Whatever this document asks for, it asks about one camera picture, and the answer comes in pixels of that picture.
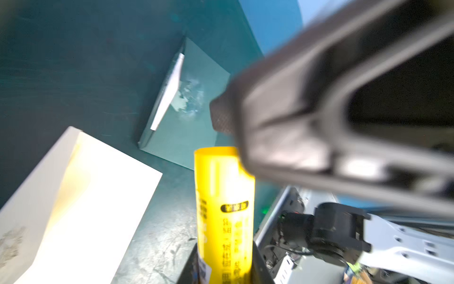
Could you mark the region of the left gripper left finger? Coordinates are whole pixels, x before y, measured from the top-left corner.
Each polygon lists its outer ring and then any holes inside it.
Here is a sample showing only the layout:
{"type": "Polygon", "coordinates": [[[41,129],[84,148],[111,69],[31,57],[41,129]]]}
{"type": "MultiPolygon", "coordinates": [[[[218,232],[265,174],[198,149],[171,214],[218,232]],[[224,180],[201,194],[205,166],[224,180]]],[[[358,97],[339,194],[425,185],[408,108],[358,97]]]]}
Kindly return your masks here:
{"type": "Polygon", "coordinates": [[[176,284],[198,284],[198,250],[194,245],[176,284]]]}

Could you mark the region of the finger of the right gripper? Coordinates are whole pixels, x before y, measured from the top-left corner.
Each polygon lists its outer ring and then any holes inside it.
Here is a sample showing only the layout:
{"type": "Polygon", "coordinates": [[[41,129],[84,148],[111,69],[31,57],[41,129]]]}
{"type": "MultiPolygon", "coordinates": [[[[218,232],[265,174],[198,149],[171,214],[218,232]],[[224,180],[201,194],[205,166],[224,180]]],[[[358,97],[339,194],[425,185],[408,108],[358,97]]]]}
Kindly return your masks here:
{"type": "Polygon", "coordinates": [[[454,4],[350,1],[230,84],[242,162],[270,181],[454,214],[454,4]]]}
{"type": "Polygon", "coordinates": [[[239,136],[241,132],[241,107],[236,90],[228,88],[209,104],[210,119],[217,132],[239,136]]]}

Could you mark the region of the yellow glue stick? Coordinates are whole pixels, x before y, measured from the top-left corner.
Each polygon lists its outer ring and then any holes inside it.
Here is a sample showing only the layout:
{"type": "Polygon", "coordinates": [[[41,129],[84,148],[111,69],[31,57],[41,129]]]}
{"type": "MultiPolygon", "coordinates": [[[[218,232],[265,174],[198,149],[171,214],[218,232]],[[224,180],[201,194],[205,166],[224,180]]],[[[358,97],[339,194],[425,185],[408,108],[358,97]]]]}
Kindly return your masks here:
{"type": "Polygon", "coordinates": [[[199,283],[249,284],[255,177],[234,147],[199,149],[194,160],[199,283]]]}

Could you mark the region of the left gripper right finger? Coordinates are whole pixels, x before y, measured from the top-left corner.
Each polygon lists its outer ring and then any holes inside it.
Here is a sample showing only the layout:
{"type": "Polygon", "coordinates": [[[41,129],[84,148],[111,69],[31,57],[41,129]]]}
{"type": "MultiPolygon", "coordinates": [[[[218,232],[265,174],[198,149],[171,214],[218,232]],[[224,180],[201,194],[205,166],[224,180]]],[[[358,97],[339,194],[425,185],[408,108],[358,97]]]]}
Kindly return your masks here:
{"type": "Polygon", "coordinates": [[[266,263],[262,255],[253,241],[253,260],[251,268],[251,283],[252,284],[274,284],[273,278],[270,275],[266,263]]]}

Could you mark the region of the cream yellow envelope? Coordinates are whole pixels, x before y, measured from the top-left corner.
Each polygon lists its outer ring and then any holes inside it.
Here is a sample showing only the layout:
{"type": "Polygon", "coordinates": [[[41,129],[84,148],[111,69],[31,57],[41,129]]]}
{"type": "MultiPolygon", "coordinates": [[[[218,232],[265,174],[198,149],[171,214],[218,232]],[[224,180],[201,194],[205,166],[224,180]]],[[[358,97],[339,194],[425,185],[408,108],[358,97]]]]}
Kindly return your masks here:
{"type": "Polygon", "coordinates": [[[1,282],[111,283],[161,178],[69,127],[1,209],[1,282]]]}

